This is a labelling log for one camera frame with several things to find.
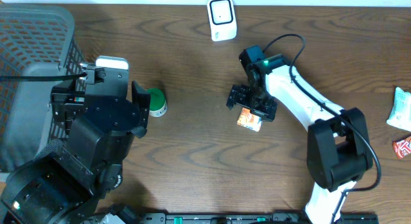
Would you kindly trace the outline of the green lid jar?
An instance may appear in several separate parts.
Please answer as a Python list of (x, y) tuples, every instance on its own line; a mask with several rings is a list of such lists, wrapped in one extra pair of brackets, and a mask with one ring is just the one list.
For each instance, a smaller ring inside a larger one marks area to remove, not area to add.
[(164, 93), (158, 88), (148, 89), (151, 96), (149, 114), (152, 117), (161, 117), (165, 115), (168, 110), (168, 104)]

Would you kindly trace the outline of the small orange tissue pack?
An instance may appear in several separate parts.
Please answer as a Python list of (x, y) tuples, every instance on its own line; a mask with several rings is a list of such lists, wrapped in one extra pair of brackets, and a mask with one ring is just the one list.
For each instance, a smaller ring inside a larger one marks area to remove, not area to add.
[(249, 109), (242, 108), (237, 120), (237, 125), (258, 132), (262, 126), (262, 119), (259, 116), (252, 114)]

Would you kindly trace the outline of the light blue wipes packet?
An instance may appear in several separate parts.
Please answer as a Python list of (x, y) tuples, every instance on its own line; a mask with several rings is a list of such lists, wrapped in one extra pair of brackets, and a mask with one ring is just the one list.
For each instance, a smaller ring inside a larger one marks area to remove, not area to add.
[(386, 123), (410, 131), (410, 93), (396, 87), (394, 104)]

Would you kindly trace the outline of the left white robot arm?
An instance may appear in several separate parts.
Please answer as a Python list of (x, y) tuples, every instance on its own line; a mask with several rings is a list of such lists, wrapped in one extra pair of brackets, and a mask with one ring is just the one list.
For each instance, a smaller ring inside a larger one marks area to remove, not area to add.
[(65, 137), (8, 176), (2, 223), (81, 223), (121, 184), (123, 160), (147, 132), (150, 95), (129, 81), (127, 67), (89, 64), (82, 78), (85, 90), (75, 78), (52, 88), (53, 119)]

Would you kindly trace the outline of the orange Top chocolate bar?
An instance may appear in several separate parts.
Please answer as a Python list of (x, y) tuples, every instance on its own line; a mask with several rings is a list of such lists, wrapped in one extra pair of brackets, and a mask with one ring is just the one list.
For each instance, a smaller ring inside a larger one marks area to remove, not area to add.
[(411, 153), (410, 137), (406, 137), (400, 141), (394, 141), (392, 147), (397, 158), (403, 159)]

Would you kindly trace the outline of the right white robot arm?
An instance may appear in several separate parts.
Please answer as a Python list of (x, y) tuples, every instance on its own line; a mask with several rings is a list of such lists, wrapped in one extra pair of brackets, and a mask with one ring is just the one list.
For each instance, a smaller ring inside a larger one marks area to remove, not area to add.
[(239, 105), (246, 117), (238, 124), (258, 130), (273, 121), (282, 103), (308, 133), (306, 164), (314, 186), (304, 208), (311, 223), (342, 220), (341, 208), (364, 173), (375, 166), (365, 116), (326, 99), (307, 83), (283, 55), (267, 57), (245, 50), (239, 61), (248, 85), (233, 85), (227, 107)]

